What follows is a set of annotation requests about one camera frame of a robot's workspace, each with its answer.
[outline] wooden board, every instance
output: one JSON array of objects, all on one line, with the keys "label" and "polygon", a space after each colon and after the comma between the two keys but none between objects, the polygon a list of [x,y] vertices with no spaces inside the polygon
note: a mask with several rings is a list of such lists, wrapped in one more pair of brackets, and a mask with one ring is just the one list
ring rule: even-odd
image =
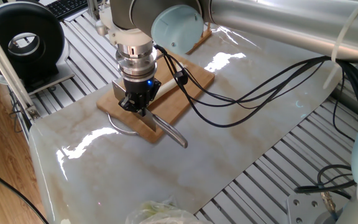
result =
[{"label": "wooden board", "polygon": [[[204,88],[207,88],[210,86],[210,84],[212,84],[215,78],[213,73],[204,70],[200,66],[197,66],[187,61],[186,59],[181,58],[180,56],[173,56],[179,62],[187,66],[187,69],[191,71],[200,85],[202,85]],[[158,70],[155,74],[155,78],[164,84],[172,79],[172,74],[170,73],[164,59],[158,60],[157,63]],[[202,91],[197,88],[190,80],[185,85],[185,88],[187,89],[189,95],[193,97],[198,97],[202,93]],[[163,134],[163,131],[160,128],[157,127],[156,132],[154,132],[131,112],[124,111],[118,105],[118,100],[114,96],[113,89],[102,96],[96,102],[96,105],[100,110],[108,112],[113,118],[123,122],[133,131],[138,132],[139,135],[146,139],[148,142],[155,143]],[[161,96],[161,98],[150,105],[149,110],[153,114],[160,116],[166,122],[174,124],[189,106],[190,104],[186,99],[185,94],[183,94],[179,87],[176,86],[174,89]]]}]

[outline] black cable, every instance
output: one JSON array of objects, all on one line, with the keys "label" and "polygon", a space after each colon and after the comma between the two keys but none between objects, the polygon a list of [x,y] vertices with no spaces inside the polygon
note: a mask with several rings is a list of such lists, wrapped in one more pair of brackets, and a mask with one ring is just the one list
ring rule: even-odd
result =
[{"label": "black cable", "polygon": [[329,169],[345,169],[345,170],[349,170],[352,171],[352,167],[351,166],[347,166],[347,165],[342,165],[342,164],[334,164],[334,165],[328,165],[323,167],[318,173],[317,173],[317,183],[323,183],[321,181],[321,178],[324,174],[324,172],[326,172]]},{"label": "black cable", "polygon": [[342,71],[342,85],[341,85],[341,90],[339,91],[339,96],[336,98],[336,102],[335,102],[335,106],[334,106],[333,126],[334,126],[334,128],[335,128],[335,130],[336,130],[337,132],[339,132],[340,134],[342,134],[343,136],[345,136],[345,137],[348,138],[349,140],[354,141],[354,139],[352,139],[350,136],[348,136],[347,134],[345,134],[345,133],[343,133],[341,130],[339,130],[339,128],[336,126],[336,123],[335,123],[336,109],[338,108],[339,99],[340,99],[341,96],[342,96],[342,92],[343,92],[344,85],[345,85],[345,74],[344,74],[344,71]]},{"label": "black cable", "polygon": [[350,196],[350,195],[348,195],[347,193],[344,193],[344,192],[340,192],[340,191],[338,191],[338,190],[333,190],[333,191],[331,191],[332,193],[335,193],[335,194],[339,194],[340,196],[343,196],[343,197],[345,197],[345,198],[347,198],[347,199],[351,199],[352,197]]},{"label": "black cable", "polygon": [[[274,98],[291,80],[293,80],[295,77],[297,77],[298,75],[302,74],[303,72],[307,71],[309,68],[311,68],[312,66],[315,66],[317,63],[321,63],[322,61],[324,61],[323,59],[324,57],[320,57],[318,58],[319,60],[314,60],[313,63],[307,63],[305,65],[303,65],[301,68],[299,68],[296,72],[294,72],[289,78],[287,78],[284,82],[282,82],[281,84],[279,84],[277,86],[277,88],[274,89],[274,92],[264,101],[262,102],[255,110],[253,110],[250,114],[248,114],[246,117],[240,119],[239,121],[236,121],[234,123],[231,124],[217,124],[214,123],[210,120],[208,120],[207,118],[205,118],[199,111],[198,109],[195,107],[195,105],[193,104],[190,96],[188,95],[185,87],[182,85],[180,86],[180,84],[178,83],[178,85],[180,86],[180,89],[182,90],[182,92],[185,94],[185,96],[188,98],[188,101],[191,105],[191,107],[194,109],[195,113],[201,118],[203,119],[205,122],[215,126],[215,127],[219,127],[219,128],[230,128],[233,126],[236,126],[238,124],[243,123],[244,121],[247,121],[249,118],[251,118],[253,115],[255,115],[259,110],[261,110],[269,101],[272,100],[272,98]],[[246,94],[245,96],[243,96],[242,98],[240,98],[240,100],[244,99],[245,97],[247,97],[248,95],[252,94],[254,91],[256,91],[256,89],[252,90],[250,93]]]},{"label": "black cable", "polygon": [[325,183],[320,183],[320,184],[317,184],[317,185],[327,185],[329,183],[331,183],[332,181],[338,179],[338,178],[341,178],[341,177],[346,177],[346,176],[350,176],[350,175],[353,175],[353,174],[341,174],[341,175],[337,175],[336,177],[332,178],[331,180],[325,182]]},{"label": "black cable", "polygon": [[352,187],[353,185],[356,184],[356,182],[354,182],[354,180],[348,181],[345,184],[339,184],[336,186],[332,186],[332,187],[323,187],[321,186],[321,184],[323,183],[321,181],[321,177],[324,174],[324,172],[328,169],[347,169],[351,171],[351,167],[350,166],[345,166],[345,165],[328,165],[324,168],[322,168],[317,175],[317,183],[320,185],[314,185],[314,186],[302,186],[302,187],[297,187],[294,189],[295,193],[298,194],[312,194],[312,193],[321,193],[321,192],[328,192],[328,191],[333,191],[333,190],[342,190],[348,187]]},{"label": "black cable", "polygon": [[5,180],[2,180],[2,178],[0,178],[0,183],[3,184],[3,186],[7,187],[9,190],[11,190],[13,193],[15,193],[20,199],[22,199],[35,212],[35,214],[42,220],[43,223],[48,224],[48,221],[45,219],[45,217],[41,214],[37,207],[30,202],[29,199],[27,199],[18,190],[8,184]]},{"label": "black cable", "polygon": [[[181,85],[180,83],[177,82],[178,86],[180,87],[180,90],[185,94],[187,100],[189,101],[189,104],[191,105],[191,107],[193,108],[193,110],[196,112],[196,114],[205,122],[209,123],[210,125],[213,125],[215,127],[219,127],[219,128],[229,128],[229,127],[233,127],[235,125],[241,124],[244,121],[248,120],[251,116],[253,116],[254,114],[256,114],[256,112],[258,112],[259,110],[261,110],[268,102],[288,93],[289,91],[293,90],[294,88],[298,87],[299,85],[301,85],[302,83],[304,83],[305,81],[307,81],[307,79],[309,79],[311,76],[313,76],[317,70],[322,66],[322,64],[327,61],[327,60],[331,60],[331,58],[327,57],[327,56],[322,56],[322,57],[317,57],[317,58],[311,58],[308,60],[304,60],[302,62],[298,62],[286,69],[284,69],[283,71],[281,71],[280,73],[274,75],[272,78],[269,78],[268,80],[266,80],[265,82],[263,82],[261,85],[257,86],[256,88],[254,88],[252,91],[248,92],[247,94],[245,94],[244,96],[240,97],[239,99],[235,100],[232,98],[228,98],[225,96],[221,96],[219,94],[215,94],[215,93],[211,93],[208,90],[205,90],[196,80],[196,78],[191,74],[191,72],[189,70],[187,70],[187,68],[183,68],[183,66],[180,64],[180,62],[175,59],[174,57],[172,57],[171,55],[169,55],[167,53],[167,51],[162,48],[161,46],[156,45],[155,48],[159,51],[161,51],[161,53],[164,54],[164,59],[171,71],[172,74],[176,73],[176,66],[174,64],[174,62],[181,68],[182,71],[186,71],[188,74],[188,78],[190,79],[191,82],[193,82],[202,92],[208,94],[209,96],[212,96],[213,98],[216,98],[218,100],[221,101],[225,101],[227,103],[225,104],[211,104],[211,103],[205,103],[202,102],[200,100],[197,100],[196,98],[190,96],[187,91],[186,88]],[[310,69],[311,67],[314,67],[315,65],[317,65],[318,63],[320,63],[320,65],[318,66],[318,68],[311,74],[309,75],[306,79],[304,79],[302,82],[300,82],[299,84],[295,85],[293,88],[285,91],[284,93],[281,93],[278,95],[278,92],[280,92],[290,81],[292,81],[294,78],[296,78],[298,75],[302,74],[303,72],[307,71],[308,69]],[[337,63],[342,67],[342,79],[344,77],[344,75],[346,74],[347,79],[350,81],[352,88],[354,90],[355,96],[357,98],[357,102],[358,102],[358,70],[349,62],[345,62],[342,60],[337,60]],[[293,72],[292,75],[290,75],[285,81],[281,82],[280,84],[276,85],[275,87],[265,91],[264,93],[261,93],[260,95],[254,96],[252,98],[248,98],[250,95],[252,95],[253,93],[255,93],[257,90],[261,89],[263,86],[265,86],[266,84],[270,83],[272,80],[280,77],[281,75],[283,75],[284,73],[290,71],[291,69],[294,69],[296,67],[301,66],[301,68],[299,68],[297,71]],[[341,94],[344,88],[344,79],[342,81],[342,88],[341,88]],[[254,100],[258,100],[264,96],[268,96],[267,99],[265,101],[263,101],[260,105],[258,106],[253,106],[253,107],[246,107],[244,105],[242,105],[242,103],[247,103],[247,102],[251,102]],[[349,136],[347,136],[346,134],[344,134],[342,131],[340,131],[335,124],[335,115],[336,115],[336,108],[337,108],[337,104],[339,102],[339,98],[337,99],[337,103],[336,103],[336,107],[334,109],[334,118],[333,118],[333,125],[335,127],[335,129],[337,131],[339,131],[341,134],[343,134],[345,137],[351,139]],[[241,107],[248,109],[248,110],[252,110],[253,111],[246,116],[245,118],[235,122],[235,123],[231,123],[231,124],[217,124],[214,123],[210,120],[208,120],[207,118],[205,118],[196,108],[196,106],[194,105],[193,102],[197,102],[200,103],[202,105],[205,106],[210,106],[210,107],[225,107],[225,106],[231,106],[234,104],[238,104]]]}]

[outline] metal rod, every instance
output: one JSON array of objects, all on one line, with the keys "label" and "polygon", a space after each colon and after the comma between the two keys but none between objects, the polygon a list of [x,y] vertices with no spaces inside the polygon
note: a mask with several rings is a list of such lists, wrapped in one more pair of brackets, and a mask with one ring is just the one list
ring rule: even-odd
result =
[{"label": "metal rod", "polygon": [[111,116],[108,112],[107,113],[107,116],[109,118],[109,121],[110,121],[110,124],[111,126],[116,130],[118,131],[119,133],[121,134],[127,134],[127,135],[131,135],[131,136],[136,136],[136,135],[139,135],[139,133],[137,133],[136,131],[126,131],[126,130],[123,130],[121,128],[118,128],[112,121],[111,121]]},{"label": "metal rod", "polygon": [[13,93],[16,95],[20,104],[25,108],[34,107],[30,96],[27,94],[23,84],[21,83],[16,71],[13,69],[10,61],[6,57],[0,45],[0,72],[6,79],[8,85],[11,87]]},{"label": "metal rod", "polygon": [[[323,55],[331,55],[344,23],[358,7],[358,1],[349,0],[201,1],[212,1],[212,19],[218,25]],[[358,63],[358,16],[347,32],[337,58]]]},{"label": "metal rod", "polygon": [[170,136],[173,140],[175,140],[179,145],[187,148],[187,140],[183,137],[178,130],[176,130],[172,125],[168,124],[159,116],[153,114],[153,120],[155,124],[162,129],[168,136]]}]

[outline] metal grating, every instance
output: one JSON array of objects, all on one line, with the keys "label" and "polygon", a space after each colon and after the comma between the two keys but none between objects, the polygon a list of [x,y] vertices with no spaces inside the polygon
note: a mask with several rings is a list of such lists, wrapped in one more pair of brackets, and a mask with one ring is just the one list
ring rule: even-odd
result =
[{"label": "metal grating", "polygon": [[[119,76],[116,49],[97,34],[86,12],[62,22],[70,43],[68,64],[75,76],[32,97],[42,117],[48,116],[107,85]],[[274,147],[227,185],[195,215],[200,220],[226,223],[288,223],[286,199],[301,185],[316,183],[328,164],[351,163],[353,141],[332,125],[333,99],[328,99]],[[358,115],[339,104],[337,126],[353,139]],[[329,170],[328,180],[342,174]],[[344,180],[335,181],[341,184]],[[346,189],[352,194],[355,188]]]},{"label": "metal grating", "polygon": [[[324,102],[296,128],[255,161],[203,207],[196,217],[213,223],[288,223],[287,197],[301,185],[316,183],[318,171],[329,164],[351,163],[353,141],[332,125],[334,100]],[[355,138],[358,115],[339,105],[338,127]],[[343,174],[325,173],[323,181]],[[334,181],[343,184],[349,179]],[[345,192],[353,194],[355,187]]]}]

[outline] marble surface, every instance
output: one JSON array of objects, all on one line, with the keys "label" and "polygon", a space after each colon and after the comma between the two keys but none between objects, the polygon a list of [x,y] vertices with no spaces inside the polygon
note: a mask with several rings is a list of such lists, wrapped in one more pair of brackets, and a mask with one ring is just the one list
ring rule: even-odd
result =
[{"label": "marble surface", "polygon": [[[213,27],[213,36],[185,57],[216,74],[212,92],[234,98],[289,65],[316,56],[272,40]],[[163,201],[171,195],[180,208],[196,212],[328,97],[339,76],[324,90],[331,69],[330,63],[326,64],[302,86],[236,127],[215,128],[189,110],[175,125],[187,138],[187,149],[167,136],[150,144],[115,131],[96,108],[96,100],[110,85],[37,120],[30,130],[30,150],[49,222],[124,223],[128,213],[142,202]],[[201,99],[218,103],[208,96]],[[237,105],[197,107],[221,124],[250,113]]]}]

